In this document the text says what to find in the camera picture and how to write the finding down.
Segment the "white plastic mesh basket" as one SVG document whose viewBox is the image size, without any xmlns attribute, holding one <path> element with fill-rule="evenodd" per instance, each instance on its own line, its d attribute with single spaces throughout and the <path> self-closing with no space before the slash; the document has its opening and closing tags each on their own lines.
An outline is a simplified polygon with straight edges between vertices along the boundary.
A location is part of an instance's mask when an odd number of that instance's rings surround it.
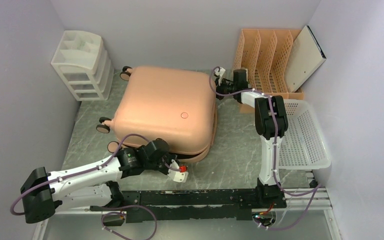
<svg viewBox="0 0 384 240">
<path fill-rule="evenodd" d="M 284 100 L 288 129 L 278 150 L 278 167 L 285 170 L 319 170 L 331 165 L 314 108 L 304 100 Z"/>
</svg>

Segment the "orange plastic file rack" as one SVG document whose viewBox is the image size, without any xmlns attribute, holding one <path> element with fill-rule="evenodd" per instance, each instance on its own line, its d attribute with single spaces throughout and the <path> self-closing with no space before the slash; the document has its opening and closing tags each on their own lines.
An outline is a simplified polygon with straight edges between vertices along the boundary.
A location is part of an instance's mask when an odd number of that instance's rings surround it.
<svg viewBox="0 0 384 240">
<path fill-rule="evenodd" d="M 232 70 L 246 69 L 248 84 L 263 93 L 304 100 L 302 88 L 289 90 L 284 78 L 294 40 L 300 32 L 300 29 L 242 29 Z"/>
</svg>

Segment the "pink hard-shell suitcase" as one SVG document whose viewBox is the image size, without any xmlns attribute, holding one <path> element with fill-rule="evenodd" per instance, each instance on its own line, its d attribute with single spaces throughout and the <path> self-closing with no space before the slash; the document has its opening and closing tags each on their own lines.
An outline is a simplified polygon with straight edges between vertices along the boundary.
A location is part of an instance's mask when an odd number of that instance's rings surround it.
<svg viewBox="0 0 384 240">
<path fill-rule="evenodd" d="M 207 73 L 133 67 L 110 129 L 125 146 L 161 138 L 184 163 L 202 161 L 214 142 L 216 96 Z"/>
</svg>

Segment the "white plastic drawer organizer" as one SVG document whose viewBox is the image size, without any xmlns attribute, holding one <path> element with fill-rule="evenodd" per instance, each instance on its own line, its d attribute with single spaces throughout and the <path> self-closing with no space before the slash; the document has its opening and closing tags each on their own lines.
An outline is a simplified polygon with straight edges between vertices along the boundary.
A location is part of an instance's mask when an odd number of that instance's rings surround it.
<svg viewBox="0 0 384 240">
<path fill-rule="evenodd" d="M 101 36 L 64 31 L 50 64 L 77 101 L 109 98 L 115 69 Z"/>
</svg>

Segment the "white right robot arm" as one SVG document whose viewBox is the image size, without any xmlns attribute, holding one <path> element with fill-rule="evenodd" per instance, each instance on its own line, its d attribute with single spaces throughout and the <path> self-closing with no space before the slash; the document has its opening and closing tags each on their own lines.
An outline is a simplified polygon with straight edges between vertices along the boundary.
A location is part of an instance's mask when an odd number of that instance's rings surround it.
<svg viewBox="0 0 384 240">
<path fill-rule="evenodd" d="M 278 181 L 278 151 L 289 127 L 284 98 L 281 95 L 272 96 L 250 88 L 245 69 L 234 70 L 233 80 L 223 78 L 225 71 L 220 66 L 211 71 L 211 76 L 215 77 L 215 80 L 209 80 L 210 83 L 215 83 L 211 90 L 219 100 L 232 96 L 238 103 L 254 109 L 255 130 L 262 147 L 261 169 L 254 199 L 258 206 L 266 208 L 274 198 L 282 196 Z"/>
</svg>

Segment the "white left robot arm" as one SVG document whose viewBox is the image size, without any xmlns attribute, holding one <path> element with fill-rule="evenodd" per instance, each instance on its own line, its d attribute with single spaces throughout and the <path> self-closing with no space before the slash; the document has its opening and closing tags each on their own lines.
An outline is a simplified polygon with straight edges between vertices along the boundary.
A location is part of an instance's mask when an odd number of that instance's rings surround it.
<svg viewBox="0 0 384 240">
<path fill-rule="evenodd" d="M 22 215 L 26 223 L 34 224 L 73 208 L 117 210 L 124 201 L 117 181 L 145 170 L 158 171 L 178 183 L 188 176 L 188 168 L 180 165 L 177 155 L 169 153 L 168 143 L 158 138 L 80 167 L 51 172 L 44 167 L 34 169 L 20 188 Z"/>
</svg>

